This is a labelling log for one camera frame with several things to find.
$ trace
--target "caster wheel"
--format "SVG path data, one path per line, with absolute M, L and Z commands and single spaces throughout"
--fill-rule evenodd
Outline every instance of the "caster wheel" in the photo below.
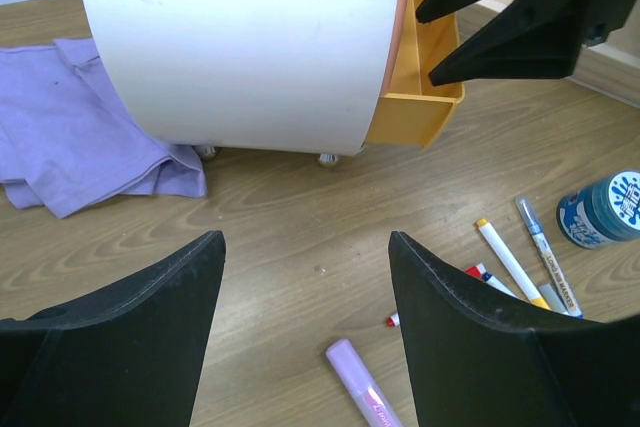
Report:
M 336 154 L 320 154 L 318 163 L 323 167 L 335 167 L 340 162 L 340 156 Z
M 220 149 L 215 148 L 213 145 L 194 145 L 193 150 L 202 160 L 213 159 L 220 152 Z

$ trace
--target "purple cloth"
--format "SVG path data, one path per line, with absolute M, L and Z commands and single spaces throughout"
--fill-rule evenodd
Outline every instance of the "purple cloth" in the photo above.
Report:
M 190 146 L 133 122 L 92 39 L 0 49 L 0 183 L 60 218 L 117 194 L 207 194 Z

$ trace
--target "wooden floor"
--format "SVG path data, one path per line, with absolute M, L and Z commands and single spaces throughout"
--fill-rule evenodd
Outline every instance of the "wooden floor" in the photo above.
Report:
M 89 35 L 80 0 L 0 8 L 0 46 Z M 640 249 L 564 240 L 560 199 L 639 168 L 640 111 L 565 81 L 476 81 L 425 153 L 369 146 L 337 168 L 309 155 L 224 150 L 204 200 L 120 197 L 57 220 L 0 194 L 0 317 L 24 318 L 220 229 L 227 265 L 192 425 L 365 425 L 323 355 L 351 339 L 405 425 L 416 425 L 394 311 L 387 241 L 403 230 L 448 262 L 484 262 L 489 218 L 536 282 L 545 271 L 513 197 L 535 202 L 586 317 L 640 311 Z M 46 139 L 42 140 L 46 148 Z

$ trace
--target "paint jar label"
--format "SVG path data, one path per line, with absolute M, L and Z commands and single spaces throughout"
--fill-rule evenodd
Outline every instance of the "paint jar label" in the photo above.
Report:
M 593 226 L 584 208 L 584 201 L 589 189 L 565 197 L 558 205 L 558 220 L 564 233 L 576 244 L 587 249 L 594 249 L 617 243 L 606 237 Z
M 609 182 L 608 194 L 618 218 L 627 227 L 640 230 L 640 173 L 620 172 Z

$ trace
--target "marker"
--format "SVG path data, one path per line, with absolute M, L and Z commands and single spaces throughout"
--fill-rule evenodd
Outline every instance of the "marker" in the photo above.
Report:
M 480 219 L 476 222 L 476 225 L 478 226 L 482 236 L 486 239 L 498 258 L 507 268 L 509 274 L 513 277 L 513 280 L 516 281 L 520 290 L 522 290 L 527 299 L 529 299 L 529 302 L 533 305 L 537 305 L 538 307 L 542 307 L 543 309 L 551 310 L 547 301 L 542 298 L 536 286 L 533 285 L 533 282 L 531 282 L 531 279 L 527 276 L 522 266 L 513 256 L 509 247 L 507 247 L 504 241 L 500 238 L 496 229 L 493 228 L 493 225 L 491 225 L 487 219 Z
M 399 327 L 400 316 L 398 315 L 398 313 L 396 312 L 395 314 L 392 314 L 389 317 L 387 317 L 385 324 L 387 324 L 389 327 Z
M 473 267 L 465 270 L 465 272 L 469 274 L 471 277 L 475 277 L 478 280 L 482 280 L 486 282 L 494 289 L 497 289 L 500 292 L 503 292 L 507 295 L 510 295 L 511 297 L 515 297 L 516 299 L 518 299 L 518 296 L 513 292 L 511 292 L 506 285 L 500 282 L 494 275 L 487 272 L 487 269 L 484 268 L 484 264 L 474 265 Z
M 544 300 L 547 301 L 547 304 L 551 306 L 551 309 L 558 312 L 559 314 L 569 315 L 567 309 L 564 307 L 564 304 L 556 294 L 556 291 L 553 289 L 551 284 L 543 284 L 539 285 L 538 289 L 540 289 L 540 293 L 544 297 Z
M 402 427 L 351 342 L 339 340 L 327 349 L 327 358 L 371 427 Z
M 580 310 L 578 300 L 571 290 L 564 272 L 560 268 L 558 259 L 556 259 L 556 256 L 553 254 L 553 250 L 551 250 L 551 245 L 547 241 L 547 237 L 544 235 L 542 226 L 538 221 L 538 217 L 533 210 L 531 202 L 529 202 L 529 199 L 526 197 L 519 196 L 516 197 L 516 205 L 518 206 L 522 220 L 527 226 L 527 230 L 529 230 L 529 234 L 531 235 L 533 242 L 536 244 L 540 257 L 542 257 L 542 261 L 549 271 L 551 280 L 553 280 L 556 289 L 560 293 L 560 298 L 569 312 L 569 315 L 571 317 L 582 318 L 582 310 Z

